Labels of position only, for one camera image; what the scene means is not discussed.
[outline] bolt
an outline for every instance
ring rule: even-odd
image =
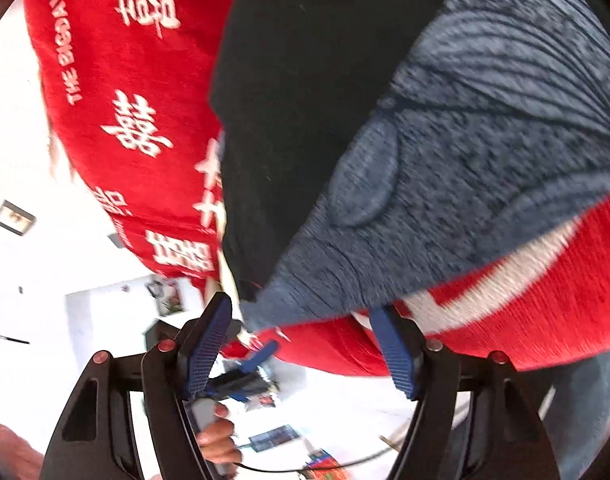
[[[438,339],[428,339],[425,342],[425,346],[431,352],[440,352],[443,349],[443,343]]]
[[[96,352],[94,354],[94,357],[92,357],[92,360],[97,364],[97,365],[101,365],[103,364],[105,361],[107,361],[109,359],[109,352],[106,350],[101,350],[99,352]]]
[[[176,348],[176,341],[173,339],[163,339],[159,343],[159,350],[161,352],[171,352],[174,348]]]
[[[500,350],[495,350],[490,353],[490,357],[492,358],[492,361],[495,362],[497,365],[504,365],[507,364],[509,361],[509,357]]]

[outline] white stripe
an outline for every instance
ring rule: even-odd
[[[556,395],[556,388],[554,386],[550,386],[550,389],[547,390],[547,393],[541,402],[541,407],[539,408],[539,418],[541,420],[543,420],[545,415],[547,415],[547,412],[552,405],[552,401],[554,400],[554,395]]]
[[[462,296],[442,306],[426,290],[403,298],[412,319],[424,334],[431,334],[460,328],[494,314],[543,276],[567,248],[578,222],[578,219],[566,222],[521,246]],[[354,317],[371,329],[366,316],[354,314]]]

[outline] picture frame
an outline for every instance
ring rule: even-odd
[[[0,227],[23,236],[36,222],[36,217],[5,200],[0,206]]]
[[[150,295],[156,300],[160,317],[186,311],[176,278],[167,279],[154,275],[152,281],[147,283],[146,287]]]

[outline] red shirt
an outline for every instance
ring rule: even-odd
[[[220,125],[207,103],[232,0],[24,0],[48,115],[149,269],[219,278]]]

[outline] blue grip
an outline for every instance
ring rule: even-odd
[[[227,302],[221,303],[189,359],[189,373],[185,386],[190,399],[194,399],[197,393],[205,389],[211,367],[225,342],[231,322],[231,308],[227,308],[227,305]]]
[[[399,331],[389,319],[383,308],[370,310],[371,328],[381,346],[389,374],[398,390],[411,399],[416,392],[416,366],[412,356],[407,350]]]
[[[256,352],[247,361],[243,361],[240,364],[240,371],[244,374],[250,374],[256,371],[261,364],[267,361],[275,352],[278,350],[278,342],[274,339],[270,339],[268,343],[263,346],[258,352]]]

